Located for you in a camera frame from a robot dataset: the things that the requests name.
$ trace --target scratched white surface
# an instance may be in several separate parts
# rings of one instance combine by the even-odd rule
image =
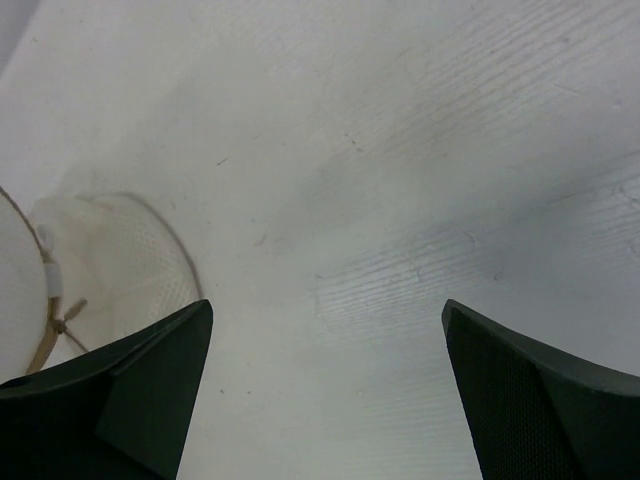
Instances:
[[[3,185],[127,191],[216,318],[180,478],[480,478],[448,297],[640,374],[640,4],[43,0]]]

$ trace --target white fabric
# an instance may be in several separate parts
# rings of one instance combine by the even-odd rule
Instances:
[[[47,281],[33,235],[0,195],[0,383],[24,375],[42,338]]]
[[[129,197],[47,198],[35,204],[31,218],[52,237],[64,284],[60,313],[87,299],[69,328],[89,349],[134,333],[198,298],[176,240]],[[61,337],[46,366],[78,353]]]

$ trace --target brown cord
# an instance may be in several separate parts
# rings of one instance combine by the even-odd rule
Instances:
[[[42,258],[42,262],[45,264],[53,263],[53,258],[51,257],[51,254],[47,252],[47,250],[40,244],[40,240],[38,239],[38,234],[34,230],[33,226],[31,225],[31,223],[29,222],[25,214],[22,213],[22,210],[20,210],[20,207],[18,207],[18,204],[13,200],[13,198],[9,196],[9,194],[1,186],[0,186],[0,195],[2,195],[9,202],[9,204],[11,204],[11,206],[16,210],[16,212],[18,212],[18,215],[20,215],[20,218],[22,218],[22,221],[27,226],[27,229],[29,229],[29,232],[31,233],[33,240],[36,242],[36,245],[38,246],[38,251],[40,252],[40,257]],[[75,342],[80,347],[80,349],[84,353],[87,353],[89,351],[87,347],[85,347],[76,338],[76,336],[69,331],[66,325],[66,323],[70,320],[73,320],[86,305],[87,305],[87,301],[84,298],[78,300],[76,303],[74,303],[71,306],[71,308],[69,308],[67,313],[65,313],[63,320],[58,320],[56,319],[56,316],[57,316],[58,308],[60,306],[60,297],[48,297],[45,332],[42,337],[42,340],[40,340],[40,344],[38,345],[36,352],[33,355],[33,358],[31,359],[31,363],[27,368],[27,371],[26,371],[27,375],[38,372],[42,369],[47,359],[49,358],[49,355],[51,355],[51,352],[53,351],[53,347],[56,344],[58,335],[63,335],[63,334],[67,335],[73,342]]]

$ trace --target brown string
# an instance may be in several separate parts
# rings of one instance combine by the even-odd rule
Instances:
[[[33,229],[33,226],[31,225],[31,223],[29,222],[25,214],[22,213],[22,210],[20,210],[20,207],[18,207],[18,204],[16,204],[13,198],[11,198],[9,194],[1,186],[0,186],[0,195],[2,195],[9,202],[9,204],[16,210],[16,212],[18,212],[18,215],[20,215],[20,218],[22,218],[22,221],[27,226],[27,229],[29,229],[29,232],[31,233],[33,240],[36,242],[36,245],[38,246],[38,251],[40,252],[40,257],[42,258],[42,262],[45,264],[53,263],[53,258],[51,257],[51,254],[47,252],[47,250],[40,244],[38,235],[36,231]],[[57,316],[56,314],[57,314],[59,305],[60,305],[60,297],[48,298],[45,332],[42,337],[42,340],[40,340],[40,344],[38,345],[38,348],[36,349],[35,354],[33,355],[33,358],[31,359],[31,363],[27,368],[27,372],[26,372],[27,375],[38,372],[42,369],[47,359],[49,358],[49,355],[51,355],[51,352],[53,351],[53,347],[56,344],[58,335],[63,335],[63,334],[67,335],[73,342],[75,342],[78,345],[78,347],[80,347],[80,349],[84,353],[87,353],[89,351],[87,347],[85,347],[77,339],[77,337],[74,334],[72,334],[71,331],[69,331],[69,329],[67,328],[67,322],[70,320],[73,320],[82,311],[82,309],[87,305],[87,301],[83,298],[78,300],[76,303],[74,303],[71,306],[71,308],[67,310],[67,313],[65,313],[62,320],[56,319],[56,316]]]

